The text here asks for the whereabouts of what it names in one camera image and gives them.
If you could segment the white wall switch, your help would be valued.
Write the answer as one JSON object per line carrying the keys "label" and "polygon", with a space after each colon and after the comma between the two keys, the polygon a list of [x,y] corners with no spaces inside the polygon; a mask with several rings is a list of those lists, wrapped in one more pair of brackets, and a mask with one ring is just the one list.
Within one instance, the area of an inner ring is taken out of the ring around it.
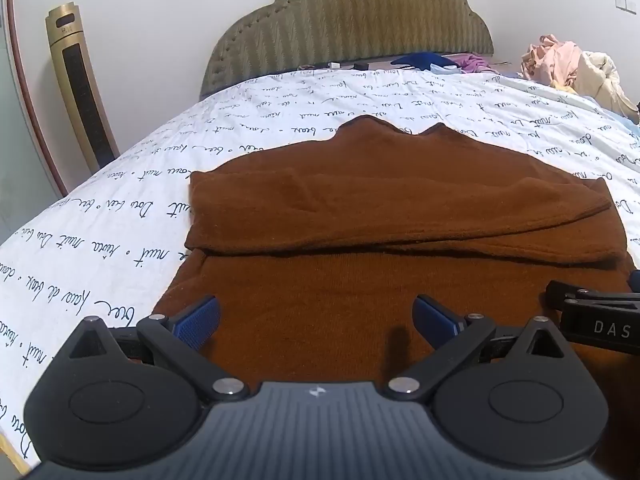
{"label": "white wall switch", "polygon": [[628,12],[631,14],[638,13],[638,6],[634,0],[614,0],[615,6],[618,10],[622,10],[624,12]]}

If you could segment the white script-print bed quilt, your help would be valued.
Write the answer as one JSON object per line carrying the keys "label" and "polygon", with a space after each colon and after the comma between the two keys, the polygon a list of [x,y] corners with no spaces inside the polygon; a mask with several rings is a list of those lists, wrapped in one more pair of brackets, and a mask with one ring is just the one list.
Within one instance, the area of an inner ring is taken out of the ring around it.
{"label": "white script-print bed quilt", "polygon": [[493,74],[302,70],[222,90],[166,122],[1,247],[1,448],[36,466],[26,399],[87,315],[149,315],[186,258],[195,170],[303,141],[360,115],[408,133],[443,122],[583,179],[608,182],[639,248],[639,130],[590,99]]}

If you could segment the dark blue garment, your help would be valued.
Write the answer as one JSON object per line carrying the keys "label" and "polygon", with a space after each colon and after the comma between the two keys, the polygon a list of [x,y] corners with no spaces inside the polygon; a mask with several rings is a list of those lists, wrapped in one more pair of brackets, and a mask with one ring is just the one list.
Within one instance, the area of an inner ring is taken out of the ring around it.
{"label": "dark blue garment", "polygon": [[401,56],[400,58],[395,58],[392,62],[390,62],[390,64],[407,65],[413,68],[418,68],[419,70],[430,70],[432,65],[438,67],[458,67],[458,64],[451,58],[446,58],[446,56],[442,56],[430,51],[406,54]]}

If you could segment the brown knit sweater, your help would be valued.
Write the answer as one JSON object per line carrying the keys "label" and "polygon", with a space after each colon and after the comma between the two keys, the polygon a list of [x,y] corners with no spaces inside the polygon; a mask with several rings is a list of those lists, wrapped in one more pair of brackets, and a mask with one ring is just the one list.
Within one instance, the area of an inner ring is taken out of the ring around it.
{"label": "brown knit sweater", "polygon": [[389,378],[427,354],[418,295],[518,325],[550,281],[621,292],[634,267],[603,180],[444,125],[361,116],[196,172],[189,200],[189,255],[156,310],[216,297],[206,356],[251,384]]}

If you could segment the olive padded headboard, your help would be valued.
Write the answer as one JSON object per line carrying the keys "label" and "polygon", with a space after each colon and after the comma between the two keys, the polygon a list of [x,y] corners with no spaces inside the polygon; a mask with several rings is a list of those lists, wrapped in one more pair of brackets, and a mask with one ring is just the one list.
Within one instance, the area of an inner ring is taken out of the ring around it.
{"label": "olive padded headboard", "polygon": [[468,0],[273,0],[221,36],[200,97],[300,66],[421,51],[492,54],[494,43]]}

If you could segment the purple garment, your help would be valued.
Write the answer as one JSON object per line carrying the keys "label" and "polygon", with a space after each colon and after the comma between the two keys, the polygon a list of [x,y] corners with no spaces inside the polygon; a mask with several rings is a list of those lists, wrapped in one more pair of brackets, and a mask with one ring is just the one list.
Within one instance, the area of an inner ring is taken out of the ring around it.
{"label": "purple garment", "polygon": [[475,53],[457,53],[448,55],[450,61],[454,62],[463,73],[495,73],[487,58]]}

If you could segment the gold tower air conditioner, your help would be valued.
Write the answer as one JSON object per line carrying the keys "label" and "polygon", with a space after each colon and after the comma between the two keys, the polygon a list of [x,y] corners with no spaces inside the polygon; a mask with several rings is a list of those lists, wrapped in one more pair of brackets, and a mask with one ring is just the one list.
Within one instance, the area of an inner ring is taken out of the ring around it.
{"label": "gold tower air conditioner", "polygon": [[95,174],[119,156],[90,62],[79,6],[52,9],[46,29],[58,88],[81,153]]}

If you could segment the pink crumpled garment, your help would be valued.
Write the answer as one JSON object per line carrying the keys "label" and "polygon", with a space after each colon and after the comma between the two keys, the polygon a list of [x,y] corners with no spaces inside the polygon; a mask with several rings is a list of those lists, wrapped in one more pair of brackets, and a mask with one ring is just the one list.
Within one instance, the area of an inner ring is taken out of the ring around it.
{"label": "pink crumpled garment", "polygon": [[522,56],[521,75],[550,87],[573,87],[581,57],[582,48],[574,41],[540,36]]}

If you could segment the cream crumpled garment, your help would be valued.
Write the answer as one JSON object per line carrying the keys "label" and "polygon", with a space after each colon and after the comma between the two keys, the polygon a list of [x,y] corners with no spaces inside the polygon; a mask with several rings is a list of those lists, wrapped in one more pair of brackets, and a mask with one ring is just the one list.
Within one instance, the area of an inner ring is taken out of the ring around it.
{"label": "cream crumpled garment", "polygon": [[574,90],[590,96],[600,107],[639,122],[638,106],[626,96],[613,59],[603,52],[582,51],[576,70]]}

